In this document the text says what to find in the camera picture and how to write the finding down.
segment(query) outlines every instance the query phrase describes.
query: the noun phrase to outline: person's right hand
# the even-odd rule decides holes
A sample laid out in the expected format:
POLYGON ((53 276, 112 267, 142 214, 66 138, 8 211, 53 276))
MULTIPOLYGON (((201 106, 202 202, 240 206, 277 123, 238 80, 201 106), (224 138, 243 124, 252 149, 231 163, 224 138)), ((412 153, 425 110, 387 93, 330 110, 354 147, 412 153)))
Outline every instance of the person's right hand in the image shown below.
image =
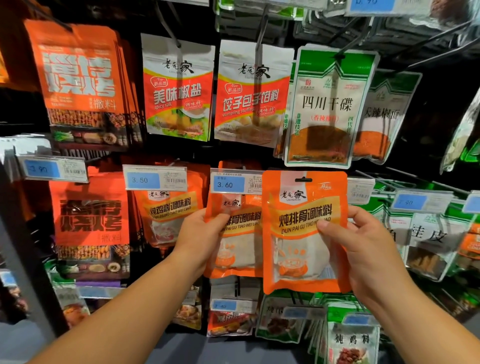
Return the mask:
POLYGON ((350 263, 350 283, 357 298, 372 312, 386 299, 408 294, 414 285, 390 232, 373 215, 358 206, 348 207, 348 228, 319 220, 323 236, 341 244, 350 263))

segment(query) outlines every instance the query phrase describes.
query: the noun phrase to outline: barcode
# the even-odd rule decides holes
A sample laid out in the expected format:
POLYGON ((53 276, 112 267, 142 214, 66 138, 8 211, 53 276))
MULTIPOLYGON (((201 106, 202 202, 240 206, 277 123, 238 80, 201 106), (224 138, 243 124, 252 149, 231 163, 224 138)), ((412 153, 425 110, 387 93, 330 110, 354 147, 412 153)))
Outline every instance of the barcode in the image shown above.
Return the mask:
POLYGON ((69 168, 65 168, 63 171, 65 174, 85 174, 85 170, 71 170, 69 168))
POLYGON ((318 279, 336 279, 336 275, 332 267, 328 265, 318 279))
POLYGON ((187 183, 184 178, 165 178, 167 183, 187 183))

